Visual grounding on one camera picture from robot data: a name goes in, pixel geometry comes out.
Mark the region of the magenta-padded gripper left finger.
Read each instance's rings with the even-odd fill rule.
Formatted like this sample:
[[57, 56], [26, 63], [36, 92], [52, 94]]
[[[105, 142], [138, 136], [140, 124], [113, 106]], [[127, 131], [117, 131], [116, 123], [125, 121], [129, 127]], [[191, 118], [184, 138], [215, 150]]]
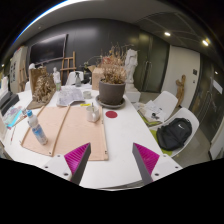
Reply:
[[79, 185], [90, 154], [91, 144], [86, 143], [65, 155], [55, 155], [42, 169]]

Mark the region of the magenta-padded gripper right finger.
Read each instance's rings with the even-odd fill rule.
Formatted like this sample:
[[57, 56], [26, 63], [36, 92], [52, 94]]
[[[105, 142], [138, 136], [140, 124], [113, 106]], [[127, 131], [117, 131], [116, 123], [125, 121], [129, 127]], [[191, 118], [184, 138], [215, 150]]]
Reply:
[[133, 144], [132, 153], [144, 185], [182, 169], [182, 167], [167, 154], [159, 155], [137, 143]]

